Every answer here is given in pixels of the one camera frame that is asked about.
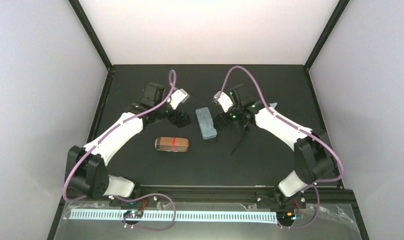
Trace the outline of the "blue-grey glasses case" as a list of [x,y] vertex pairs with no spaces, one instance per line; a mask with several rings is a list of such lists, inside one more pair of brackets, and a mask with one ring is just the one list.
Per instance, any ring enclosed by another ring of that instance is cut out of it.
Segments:
[[214,122],[209,109],[207,107],[199,108],[195,110],[195,113],[203,140],[216,138],[217,131],[214,128]]

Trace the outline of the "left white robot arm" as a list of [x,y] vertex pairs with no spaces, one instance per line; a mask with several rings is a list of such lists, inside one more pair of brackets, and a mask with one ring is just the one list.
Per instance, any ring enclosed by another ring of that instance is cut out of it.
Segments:
[[68,189],[79,192],[80,199],[128,198],[132,195],[135,188],[133,181],[107,172],[113,156],[150,124],[167,119],[182,128],[191,123],[188,114],[178,109],[189,99],[189,94],[182,88],[172,88],[169,94],[164,91],[162,85],[149,83],[140,101],[132,103],[104,133],[85,146],[73,146],[68,151],[67,167],[70,172],[65,177],[64,199],[67,199]]

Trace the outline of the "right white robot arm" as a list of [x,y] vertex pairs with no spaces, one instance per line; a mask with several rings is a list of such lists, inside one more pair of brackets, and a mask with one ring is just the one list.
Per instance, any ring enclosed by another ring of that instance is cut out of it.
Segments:
[[274,196],[278,208],[286,210],[295,202],[294,195],[332,172],[337,164],[324,147],[325,132],[315,133],[275,111],[270,105],[254,99],[243,91],[243,84],[230,89],[229,94],[217,92],[213,102],[222,108],[215,120],[227,124],[238,121],[244,128],[252,124],[284,142],[294,156],[294,170],[278,183]]

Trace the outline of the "brown plaid glasses case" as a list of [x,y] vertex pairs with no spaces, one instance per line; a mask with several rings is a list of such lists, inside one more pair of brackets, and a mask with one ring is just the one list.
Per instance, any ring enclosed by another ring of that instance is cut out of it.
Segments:
[[190,149],[190,141],[182,137],[162,136],[154,143],[155,149],[164,152],[186,152]]

